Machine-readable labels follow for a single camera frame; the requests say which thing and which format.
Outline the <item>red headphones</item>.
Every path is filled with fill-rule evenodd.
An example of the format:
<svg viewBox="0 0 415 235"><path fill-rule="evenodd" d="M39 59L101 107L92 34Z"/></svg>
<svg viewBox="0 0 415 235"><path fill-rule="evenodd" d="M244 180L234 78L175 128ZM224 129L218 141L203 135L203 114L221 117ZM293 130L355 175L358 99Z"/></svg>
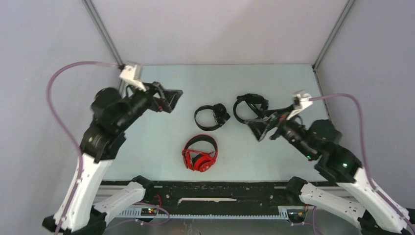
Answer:
<svg viewBox="0 0 415 235"><path fill-rule="evenodd" d="M213 151L203 152L199 150L190 149L190 147L197 142L207 142L212 145ZM192 171L203 173L210 169L218 157L218 144L216 140L205 134L200 134L192 137L184 146L182 150L182 158L184 166Z"/></svg>

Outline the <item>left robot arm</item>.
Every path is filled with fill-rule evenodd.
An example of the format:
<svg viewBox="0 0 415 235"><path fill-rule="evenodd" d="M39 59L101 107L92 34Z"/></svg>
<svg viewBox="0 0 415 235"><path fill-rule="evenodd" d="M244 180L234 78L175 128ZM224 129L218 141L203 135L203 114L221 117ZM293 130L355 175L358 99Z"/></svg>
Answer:
<svg viewBox="0 0 415 235"><path fill-rule="evenodd" d="M144 90L132 85L131 95L122 96L112 87L100 90L91 105L92 122L77 145L80 157L59 210L45 217L42 226L62 235L101 235L122 211L137 202L149 204L155 191L149 180L132 180L128 185L95 203L102 179L126 141L125 131L145 111L171 113L182 90L168 90L160 83L145 83Z"/></svg>

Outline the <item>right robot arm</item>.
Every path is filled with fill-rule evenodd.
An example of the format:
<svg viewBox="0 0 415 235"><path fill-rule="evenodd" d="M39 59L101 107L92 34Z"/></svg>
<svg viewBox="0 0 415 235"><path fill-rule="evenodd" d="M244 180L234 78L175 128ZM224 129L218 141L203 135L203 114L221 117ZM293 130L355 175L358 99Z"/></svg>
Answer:
<svg viewBox="0 0 415 235"><path fill-rule="evenodd" d="M348 149L339 144L341 133L331 121L319 119L309 128L296 122L291 109L272 110L263 119L245 122L257 140L270 130L286 139L329 182L353 196L346 200L326 192L310 182L293 177L285 190L285 200L300 201L330 212L358 228L364 235L411 235L415 232L415 211L393 201L370 177L368 169Z"/></svg>

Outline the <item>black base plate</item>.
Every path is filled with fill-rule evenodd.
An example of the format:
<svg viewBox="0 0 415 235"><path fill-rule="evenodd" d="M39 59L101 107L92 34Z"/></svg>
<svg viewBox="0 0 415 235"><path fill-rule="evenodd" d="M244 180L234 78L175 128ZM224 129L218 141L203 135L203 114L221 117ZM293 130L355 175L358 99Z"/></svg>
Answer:
<svg viewBox="0 0 415 235"><path fill-rule="evenodd" d="M170 215L277 216L283 207L305 209L290 195L287 182L135 182L145 189L144 202L161 206Z"/></svg>

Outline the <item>aluminium frame rail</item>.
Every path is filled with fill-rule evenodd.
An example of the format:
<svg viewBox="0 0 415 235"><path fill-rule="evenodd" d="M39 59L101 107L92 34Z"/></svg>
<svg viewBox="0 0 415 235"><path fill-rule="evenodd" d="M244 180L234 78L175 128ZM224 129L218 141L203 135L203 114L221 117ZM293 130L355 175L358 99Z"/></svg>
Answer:
<svg viewBox="0 0 415 235"><path fill-rule="evenodd" d="M142 204L132 204L115 215L148 222L170 219L287 219L312 209L287 195L281 187L155 186Z"/></svg>

